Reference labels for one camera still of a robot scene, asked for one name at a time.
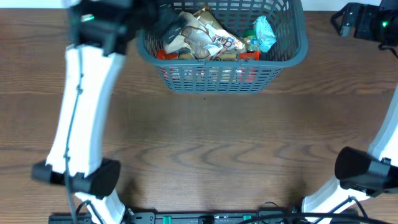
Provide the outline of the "San Remo spaghetti packet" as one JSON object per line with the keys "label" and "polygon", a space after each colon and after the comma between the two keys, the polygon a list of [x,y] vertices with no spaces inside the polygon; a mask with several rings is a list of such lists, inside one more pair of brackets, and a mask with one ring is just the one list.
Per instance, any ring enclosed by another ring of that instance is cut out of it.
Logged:
{"label": "San Remo spaghetti packet", "polygon": [[[212,61],[219,62],[232,62],[232,61],[249,61],[249,60],[259,60],[261,57],[261,51],[239,53],[239,54],[221,54],[217,57],[207,56],[203,58],[204,60],[210,59]],[[178,54],[170,53],[167,54],[164,50],[157,51],[157,58],[159,60],[195,60],[196,57],[193,54]]]}

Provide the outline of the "cream brown snack bag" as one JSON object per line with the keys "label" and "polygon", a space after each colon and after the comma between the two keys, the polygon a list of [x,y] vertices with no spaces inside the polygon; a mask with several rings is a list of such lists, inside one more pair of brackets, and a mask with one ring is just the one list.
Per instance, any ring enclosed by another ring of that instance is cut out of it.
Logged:
{"label": "cream brown snack bag", "polygon": [[217,57],[225,52],[221,44],[212,41],[209,32],[189,12],[179,14],[187,20],[187,25],[179,35],[164,50],[167,54],[177,52],[180,54],[193,54],[196,59],[203,59],[209,55]]}

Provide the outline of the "green lid jar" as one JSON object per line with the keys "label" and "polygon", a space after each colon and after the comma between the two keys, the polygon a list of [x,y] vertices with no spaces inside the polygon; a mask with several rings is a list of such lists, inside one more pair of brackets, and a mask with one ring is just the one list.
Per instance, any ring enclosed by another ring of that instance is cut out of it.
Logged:
{"label": "green lid jar", "polygon": [[253,29],[247,30],[243,35],[243,39],[246,44],[247,52],[256,52],[259,50],[259,43],[256,37],[256,33]]}

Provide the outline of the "teal white tissue pack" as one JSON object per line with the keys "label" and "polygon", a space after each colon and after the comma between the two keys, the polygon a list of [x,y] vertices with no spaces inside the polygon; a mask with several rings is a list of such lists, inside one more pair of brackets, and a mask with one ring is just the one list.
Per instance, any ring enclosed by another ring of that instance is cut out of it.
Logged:
{"label": "teal white tissue pack", "polygon": [[277,42],[276,36],[266,16],[259,16],[254,22],[254,32],[259,43],[259,50],[267,53]]}

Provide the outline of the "gold coffee bag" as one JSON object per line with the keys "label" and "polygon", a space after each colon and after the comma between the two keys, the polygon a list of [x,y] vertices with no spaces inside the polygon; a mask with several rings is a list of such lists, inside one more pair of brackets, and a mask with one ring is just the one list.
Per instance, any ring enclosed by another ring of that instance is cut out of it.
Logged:
{"label": "gold coffee bag", "polygon": [[246,44],[243,39],[225,30],[210,12],[209,6],[203,6],[200,10],[194,12],[193,16],[209,32],[214,43],[224,46],[226,54],[246,52]]}

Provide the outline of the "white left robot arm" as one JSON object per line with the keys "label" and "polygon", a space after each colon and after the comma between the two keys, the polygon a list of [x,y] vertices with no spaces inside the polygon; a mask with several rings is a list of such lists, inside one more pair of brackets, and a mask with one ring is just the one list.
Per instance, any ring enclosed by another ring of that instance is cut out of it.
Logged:
{"label": "white left robot arm", "polygon": [[62,185],[70,223],[78,222],[78,198],[94,223],[124,223],[126,206],[116,191],[121,165],[103,157],[103,133],[114,85],[127,47],[140,30],[166,42],[185,26],[168,1],[68,1],[69,37],[65,89],[55,139],[34,180]]}

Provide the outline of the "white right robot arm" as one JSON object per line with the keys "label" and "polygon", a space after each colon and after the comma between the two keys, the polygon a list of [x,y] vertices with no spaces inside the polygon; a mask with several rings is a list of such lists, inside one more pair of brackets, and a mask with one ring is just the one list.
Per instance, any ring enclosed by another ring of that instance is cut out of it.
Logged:
{"label": "white right robot arm", "polygon": [[[330,19],[340,36],[349,35],[378,43],[379,50],[397,55],[397,1],[380,5],[350,2]],[[314,194],[302,199],[285,217],[292,223],[373,223],[366,213],[350,215],[346,209],[381,194],[397,193],[397,96],[367,151],[344,147],[335,171]]]}

